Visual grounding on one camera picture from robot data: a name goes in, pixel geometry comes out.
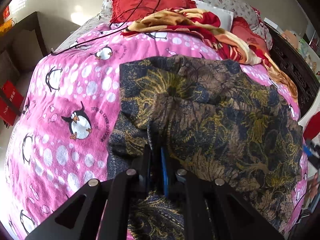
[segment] red round object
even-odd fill
[[[112,0],[112,23],[122,23],[127,20],[127,18],[132,13],[133,9],[140,3],[141,0]],[[135,21],[145,16],[151,14],[153,9],[156,7],[159,0],[143,0],[139,7],[149,7],[148,8],[138,8],[129,18],[128,22]],[[168,8],[196,8],[196,3],[192,0],[161,0],[156,11],[161,11]]]

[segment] headboard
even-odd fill
[[[271,26],[267,27],[273,38],[271,58],[296,84],[300,117],[303,117],[312,106],[320,83],[302,56]]]

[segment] brown leaf pattern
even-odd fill
[[[152,57],[120,66],[121,112],[109,141],[108,178],[163,135],[171,157],[199,178],[223,178],[276,229],[287,224],[301,179],[302,130],[274,86],[237,62]],[[183,217],[151,192],[134,204],[136,239],[183,239]]]

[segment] orange basket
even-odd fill
[[[12,28],[13,25],[14,25],[14,20],[12,18],[7,22],[5,22],[4,24],[2,24],[0,26],[0,35],[5,34],[8,30]]]

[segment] metal bolt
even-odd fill
[[[90,187],[95,187],[99,184],[99,181],[97,179],[90,179],[88,184]]]
[[[224,180],[220,178],[215,179],[214,182],[217,186],[222,186],[224,184]]]
[[[127,175],[129,175],[129,176],[133,176],[133,175],[136,175],[136,170],[135,169],[128,169],[127,170]]]
[[[178,169],[177,174],[179,176],[184,176],[187,174],[187,171],[185,169]]]

